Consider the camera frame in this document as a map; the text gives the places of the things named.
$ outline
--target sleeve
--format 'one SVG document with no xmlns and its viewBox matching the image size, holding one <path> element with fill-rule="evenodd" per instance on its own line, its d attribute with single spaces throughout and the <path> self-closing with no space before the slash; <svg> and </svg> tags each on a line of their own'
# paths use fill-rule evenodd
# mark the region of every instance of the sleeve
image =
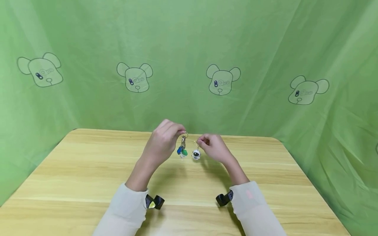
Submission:
<svg viewBox="0 0 378 236">
<path fill-rule="evenodd" d="M 93 236 L 134 236 L 146 219 L 145 192 L 135 192 L 123 183 L 110 202 Z"/>
<path fill-rule="evenodd" d="M 246 236 L 286 236 L 255 181 L 230 187 L 234 213 Z"/>
</svg>

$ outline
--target bear face print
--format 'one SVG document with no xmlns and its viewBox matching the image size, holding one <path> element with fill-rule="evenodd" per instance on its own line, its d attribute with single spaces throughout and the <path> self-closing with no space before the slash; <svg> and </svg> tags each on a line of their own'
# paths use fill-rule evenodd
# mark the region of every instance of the bear face print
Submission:
<svg viewBox="0 0 378 236">
<path fill-rule="evenodd" d="M 130 68 L 125 63 L 120 62 L 117 65 L 117 72 L 120 76 L 126 78 L 126 88 L 131 92 L 146 92 L 150 87 L 147 78 L 152 76 L 153 71 L 148 64 L 143 64 L 139 68 Z"/>
<path fill-rule="evenodd" d="M 289 96 L 289 102 L 298 105 L 308 105 L 314 101 L 316 94 L 327 92 L 329 83 L 325 79 L 317 82 L 306 81 L 304 76 L 298 76 L 291 82 L 290 86 L 294 91 Z"/>
<path fill-rule="evenodd" d="M 23 74 L 31 74 L 34 82 L 39 87 L 49 87 L 63 81 L 63 76 L 59 73 L 60 61 L 52 53 L 45 53 L 42 58 L 29 60 L 20 57 L 17 65 Z"/>
<path fill-rule="evenodd" d="M 237 67 L 230 71 L 221 71 L 216 65 L 209 66 L 206 75 L 211 79 L 210 92 L 220 96 L 229 94 L 232 89 L 232 82 L 237 81 L 240 74 L 240 69 Z"/>
</svg>

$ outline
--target finger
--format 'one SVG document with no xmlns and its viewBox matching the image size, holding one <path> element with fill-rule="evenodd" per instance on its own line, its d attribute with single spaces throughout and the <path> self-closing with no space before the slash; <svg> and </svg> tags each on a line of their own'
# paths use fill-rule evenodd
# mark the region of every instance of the finger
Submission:
<svg viewBox="0 0 378 236">
<path fill-rule="evenodd" d="M 186 131 L 186 130 L 185 130 L 185 127 L 182 124 L 173 123 L 167 129 L 167 131 L 165 132 L 165 134 L 168 137 L 173 138 L 173 137 L 175 137 L 175 135 L 177 134 L 178 131 Z"/>
<path fill-rule="evenodd" d="M 176 138 L 176 140 L 177 140 L 178 137 L 180 137 L 180 135 L 182 135 L 182 134 L 186 134 L 186 131 L 185 131 L 185 130 L 179 130 L 179 131 L 177 131 L 177 133 L 175 134 L 175 138 Z"/>
<path fill-rule="evenodd" d="M 170 122 L 170 120 L 168 119 L 164 119 L 159 125 L 158 127 L 156 127 L 156 130 L 157 129 L 160 129 L 161 127 L 163 127 L 164 125 L 166 125 L 166 123 Z"/>
<path fill-rule="evenodd" d="M 210 147 L 209 145 L 207 145 L 204 141 L 202 140 L 197 140 L 197 144 L 200 146 L 200 148 L 202 148 L 205 152 L 206 150 Z"/>
<path fill-rule="evenodd" d="M 200 139 L 200 140 L 204 140 L 204 139 L 210 140 L 211 136 L 212 136 L 212 134 L 203 134 L 198 139 Z"/>
<path fill-rule="evenodd" d="M 207 143 L 207 145 L 210 145 L 211 138 L 212 138 L 212 134 L 203 134 L 201 137 L 198 138 L 198 140 L 202 140 L 205 143 Z"/>
<path fill-rule="evenodd" d="M 168 122 L 166 122 L 162 127 L 160 127 L 161 133 L 164 134 L 173 124 L 174 122 L 168 120 Z"/>
</svg>

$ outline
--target green backdrop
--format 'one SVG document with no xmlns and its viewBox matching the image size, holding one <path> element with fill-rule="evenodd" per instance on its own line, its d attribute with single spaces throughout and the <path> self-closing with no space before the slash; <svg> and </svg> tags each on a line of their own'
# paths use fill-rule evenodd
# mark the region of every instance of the green backdrop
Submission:
<svg viewBox="0 0 378 236">
<path fill-rule="evenodd" d="M 378 232 L 378 0 L 0 1 L 0 204 L 72 129 L 271 136 Z"/>
</svg>

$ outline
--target bear ear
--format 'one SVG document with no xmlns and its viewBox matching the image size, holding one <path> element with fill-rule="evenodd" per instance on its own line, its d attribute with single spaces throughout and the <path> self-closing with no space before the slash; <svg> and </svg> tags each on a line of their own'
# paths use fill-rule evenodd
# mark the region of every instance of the bear ear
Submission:
<svg viewBox="0 0 378 236">
<path fill-rule="evenodd" d="M 61 66 L 57 56 L 52 53 L 47 52 L 42 58 L 51 61 L 54 64 L 55 68 L 59 68 Z"/>
<path fill-rule="evenodd" d="M 318 91 L 316 93 L 319 93 L 319 94 L 327 92 L 327 90 L 328 90 L 328 88 L 330 86 L 330 84 L 328 83 L 328 81 L 325 80 L 325 79 L 319 80 L 316 83 L 319 86 L 319 89 L 318 89 Z"/>
<path fill-rule="evenodd" d="M 212 64 L 211 66 L 209 66 L 208 70 L 206 71 L 206 75 L 212 79 L 213 75 L 215 74 L 215 72 L 219 71 L 219 68 Z"/>
<path fill-rule="evenodd" d="M 298 84 L 305 82 L 305 81 L 306 81 L 306 78 L 304 76 L 298 76 L 298 77 L 296 77 L 295 79 L 292 80 L 290 87 L 292 89 L 295 89 L 298 86 Z"/>
<path fill-rule="evenodd" d="M 120 76 L 126 77 L 125 72 L 127 69 L 129 69 L 129 67 L 125 63 L 123 62 L 118 63 L 117 72 Z"/>
<path fill-rule="evenodd" d="M 19 57 L 17 59 L 17 66 L 23 74 L 31 74 L 28 66 L 29 62 L 30 60 L 24 57 Z"/>
<path fill-rule="evenodd" d="M 232 68 L 232 70 L 230 70 L 231 74 L 232 74 L 232 81 L 237 81 L 239 78 L 240 78 L 240 69 L 235 67 L 235 68 Z"/>
<path fill-rule="evenodd" d="M 147 78 L 149 78 L 149 77 L 152 76 L 153 71 L 152 71 L 152 67 L 150 65 L 148 65 L 148 64 L 145 63 L 145 64 L 141 65 L 140 68 L 142 70 L 144 70 L 144 72 L 146 73 Z"/>
</svg>

